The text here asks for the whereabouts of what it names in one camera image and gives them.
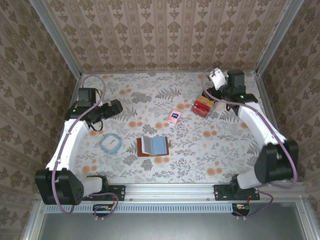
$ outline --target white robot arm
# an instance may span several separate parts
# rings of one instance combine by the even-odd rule
[[[55,205],[58,198],[61,205],[78,205],[84,197],[93,193],[107,192],[108,181],[105,176],[76,177],[75,163],[80,152],[81,142],[93,124],[119,114],[123,107],[118,100],[96,106],[95,88],[80,88],[79,99],[67,111],[63,132],[56,151],[45,169],[35,174],[35,183],[45,204]],[[52,177],[55,177],[54,196]]]
[[[281,142],[288,150],[295,166],[298,161],[298,145],[294,140],[288,141],[280,134],[263,114],[255,96],[246,93],[243,71],[229,70],[225,77],[223,72],[216,68],[210,72],[208,78],[214,84],[207,90],[213,97],[240,104],[227,105],[226,109],[227,111],[232,109],[245,122],[261,148],[254,168],[234,176],[231,180],[233,183],[230,184],[236,185],[236,191],[241,192],[241,190],[254,188],[271,181],[292,178],[292,166],[279,144]]]
[[[293,176],[292,166],[290,165],[286,155],[279,147],[279,141],[283,143],[285,148],[297,165],[298,161],[298,145],[295,141],[287,141],[265,118],[264,120],[272,126],[273,134],[266,127],[266,123],[257,115],[255,111],[246,106],[251,106],[254,110],[263,114],[258,100],[252,94],[246,93],[244,85],[244,73],[241,70],[230,70],[227,72],[227,79],[222,71],[216,68],[209,75],[209,79],[213,82],[214,87],[207,91],[217,99],[227,100],[233,103],[242,103],[243,105],[227,105],[226,109],[232,109],[234,113],[242,119],[253,133],[257,140],[261,152],[253,169],[248,172],[241,173],[232,177],[230,186],[232,193],[236,198],[242,195],[247,197],[244,190],[250,189],[261,184],[271,181],[290,179]],[[107,119],[119,114],[123,108],[118,100],[111,101],[111,106],[107,103],[94,108],[85,117],[77,121],[76,119],[83,114],[89,107],[96,102],[95,88],[81,88],[79,91],[79,101],[77,101],[67,111],[66,121],[61,139],[58,143],[56,151],[47,164],[46,169],[36,172],[35,182],[45,204],[55,205],[56,200],[53,196],[51,184],[52,172],[56,166],[55,189],[59,202],[62,205],[78,205],[83,197],[98,192],[106,192],[108,181],[105,176],[90,176],[83,179],[76,177],[75,161],[79,153],[81,141],[84,139],[92,124],[101,119]],[[58,153],[62,149],[62,154],[58,159]]]

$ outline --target open book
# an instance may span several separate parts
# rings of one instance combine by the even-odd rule
[[[165,155],[168,153],[167,141],[165,136],[141,137],[141,150],[144,154]]]

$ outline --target table surface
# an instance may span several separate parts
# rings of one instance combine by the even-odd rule
[[[104,102],[120,100],[122,113],[103,120],[99,132],[89,130],[75,163],[78,177],[105,175],[112,184],[225,183],[235,174],[253,168],[259,146],[247,125],[226,105],[218,103],[207,119],[190,111],[202,93],[200,73],[101,74],[107,86]],[[206,87],[212,83],[205,81]],[[259,100],[255,76],[245,71],[246,92]],[[96,77],[85,87],[103,89]],[[182,112],[177,125],[167,121],[172,110]],[[100,141],[107,134],[122,140],[111,155]],[[166,136],[169,155],[137,157],[136,138]]]

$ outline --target black mounting bracket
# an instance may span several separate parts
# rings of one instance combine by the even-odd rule
[[[260,200],[259,192],[255,188],[241,189],[237,180],[238,175],[234,175],[230,184],[213,185],[214,197],[216,201],[247,201]]]
[[[102,190],[97,192],[97,194],[103,193],[113,193],[118,196],[119,202],[125,200],[126,196],[126,186],[125,185],[109,185],[106,176],[88,176],[89,177],[100,177],[102,178]],[[102,201],[112,201],[113,197],[111,195],[103,195],[103,196],[86,196],[82,199],[82,201],[91,201],[91,202],[102,202]]]

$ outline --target cable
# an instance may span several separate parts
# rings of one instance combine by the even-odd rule
[[[277,140],[277,142],[279,143],[280,147],[282,148],[284,154],[286,155],[286,157],[288,158],[289,162],[290,162],[290,165],[291,165],[291,168],[292,168],[292,172],[293,172],[293,182],[291,185],[289,186],[281,186],[281,185],[278,185],[278,184],[275,184],[273,183],[274,186],[276,187],[279,187],[279,188],[282,188],[282,189],[291,189],[293,186],[296,185],[296,182],[298,180],[298,174],[297,174],[297,169],[296,169],[296,166],[295,166],[295,163],[292,159],[292,157],[290,156],[288,150],[286,149],[286,147],[284,146],[284,144],[281,142],[281,140],[279,139],[279,137],[277,136],[277,134],[275,133],[275,131],[272,129],[272,127],[269,125],[269,123],[267,122],[267,120],[265,119],[264,115],[261,114],[258,110],[256,110],[255,108],[253,108],[252,106],[249,106],[249,105],[246,105],[244,103],[239,103],[239,102],[233,102],[233,101],[227,101],[227,100],[223,100],[223,99],[219,99],[219,98],[216,98],[214,96],[212,96],[205,88],[205,83],[204,83],[204,74],[206,72],[210,72],[211,71],[211,68],[207,68],[204,70],[204,72],[202,73],[201,75],[201,86],[202,86],[202,89],[203,91],[210,97],[212,98],[213,100],[217,101],[217,102],[220,102],[220,103],[225,103],[227,105],[236,105],[236,106],[242,106],[242,107],[245,107],[245,108],[248,108],[252,111],[254,111],[260,118],[261,120],[263,121],[263,123],[266,125],[266,127],[269,129],[269,131],[271,132],[271,134],[274,136],[274,138]]]
[[[95,127],[91,125],[92,130],[96,132],[100,132],[104,128],[104,122],[101,120],[100,123],[101,123],[101,128],[99,130],[96,130]]]
[[[254,111],[260,118],[261,120],[263,121],[263,123],[265,124],[265,126],[269,129],[269,131],[271,132],[271,134],[274,136],[274,138],[277,140],[277,142],[279,143],[280,147],[282,148],[284,154],[286,155],[286,157],[288,158],[289,162],[290,162],[290,165],[291,165],[291,168],[292,168],[292,172],[293,172],[293,182],[291,185],[289,186],[281,186],[281,185],[278,185],[276,183],[273,183],[272,185],[273,186],[276,186],[276,187],[279,187],[279,188],[282,188],[282,189],[291,189],[293,188],[296,183],[297,183],[297,180],[298,180],[298,174],[297,174],[297,169],[296,169],[296,166],[295,166],[295,163],[292,159],[292,157],[290,156],[289,152],[287,151],[286,147],[284,146],[284,144],[281,142],[281,140],[279,139],[279,137],[277,136],[277,134],[275,133],[275,131],[272,129],[272,127],[269,125],[269,123],[267,122],[267,120],[265,119],[265,116],[263,114],[261,114],[258,110],[256,110],[255,108],[253,108],[252,106],[249,106],[249,105],[246,105],[244,103],[239,103],[239,102],[233,102],[233,101],[227,101],[227,100],[223,100],[223,99],[219,99],[219,98],[216,98],[214,96],[212,96],[208,91],[207,89],[205,88],[205,83],[204,83],[204,75],[206,72],[210,72],[212,69],[211,68],[207,68],[204,70],[204,72],[202,73],[201,75],[201,86],[202,86],[202,89],[203,91],[210,97],[212,98],[213,100],[215,100],[216,102],[220,102],[220,103],[225,103],[227,105],[236,105],[236,106],[242,106],[242,107],[245,107],[245,108],[248,108],[252,111]],[[267,207],[269,207],[271,205],[271,203],[273,202],[274,200],[274,197],[267,193],[267,192],[264,192],[264,191],[260,191],[258,190],[257,188],[257,191],[261,194],[264,194],[264,195],[267,195],[269,197],[271,197],[270,199],[270,202],[268,202],[263,208],[261,208],[259,211],[251,214],[251,215],[247,215],[247,216],[242,216],[239,212],[237,211],[234,211],[236,214],[240,215],[243,219],[246,219],[246,218],[250,218],[250,217],[253,217],[259,213],[261,213],[264,209],[266,209]]]
[[[247,196],[248,196],[248,201],[246,202],[246,204],[248,204],[249,209],[250,209],[250,196],[249,196],[249,194]]]
[[[115,197],[116,199],[116,203],[115,203],[115,206],[113,206],[112,210],[108,213],[107,216],[103,217],[104,219],[110,217],[114,211],[117,209],[118,207],[118,204],[119,204],[119,198],[116,194],[114,194],[113,192],[104,192],[104,193],[94,193],[94,194],[91,194],[90,196],[107,196],[107,195],[111,195],[113,197]],[[93,215],[95,216],[95,219],[98,219],[98,216],[97,216],[97,210],[99,209],[99,207],[96,207],[94,209],[94,212],[93,212]]]
[[[98,90],[98,89],[96,89],[96,92],[98,93],[99,98],[101,98],[101,95],[100,95],[100,92],[99,92],[99,90]]]
[[[101,94],[101,97],[100,99],[93,105],[91,106],[88,110],[86,110],[84,113],[82,113],[74,122],[73,124],[71,125],[71,127],[68,129],[63,141],[62,141],[62,144],[61,144],[61,147],[59,149],[59,152],[58,152],[58,155],[57,155],[57,158],[56,158],[56,161],[54,163],[54,167],[53,167],[53,171],[52,171],[52,176],[51,176],[51,187],[52,187],[52,193],[53,193],[53,197],[54,197],[54,200],[55,200],[55,203],[56,205],[59,207],[59,209],[61,210],[61,212],[63,212],[64,214],[68,215],[68,214],[71,214],[73,211],[74,211],[74,208],[75,206],[72,206],[71,210],[70,211],[65,211],[64,208],[62,207],[62,205],[60,204],[60,201],[59,201],[59,198],[58,198],[58,195],[57,195],[57,189],[56,189],[56,171],[57,171],[57,168],[58,168],[58,165],[59,163],[61,162],[61,155],[62,155],[62,152],[64,150],[64,147],[66,145],[66,142],[68,140],[68,137],[69,135],[71,134],[71,131],[72,129],[75,127],[75,125],[77,124],[77,122],[79,122],[87,113],[89,113],[90,111],[92,111],[95,107],[97,107],[101,101],[104,99],[105,97],[105,94],[106,94],[106,91],[107,91],[107,86],[106,86],[106,83],[104,82],[104,80],[98,76],[98,75],[88,75],[88,76],[85,76],[82,80],[82,87],[84,87],[84,84],[85,84],[85,81],[90,78],[90,77],[96,77],[98,78],[102,84],[103,84],[103,92]]]
[[[255,216],[255,215],[258,215],[259,213],[261,213],[263,210],[265,210],[267,207],[269,207],[271,204],[272,204],[272,202],[274,201],[274,197],[271,195],[271,194],[269,194],[269,193],[267,193],[267,192],[265,192],[265,191],[260,191],[259,189],[257,189],[257,191],[259,192],[259,193],[261,193],[261,194],[264,194],[264,195],[267,195],[267,196],[269,196],[271,199],[270,199],[270,201],[266,204],[266,205],[264,205],[259,211],[256,211],[255,213],[252,213],[252,214],[249,214],[249,215],[247,215],[247,216],[243,216],[241,213],[239,213],[239,212],[237,212],[237,211],[235,211],[235,210],[233,210],[233,212],[235,213],[235,214],[238,214],[240,217],[242,217],[243,219],[246,219],[246,218],[251,218],[251,217],[253,217],[253,216]]]

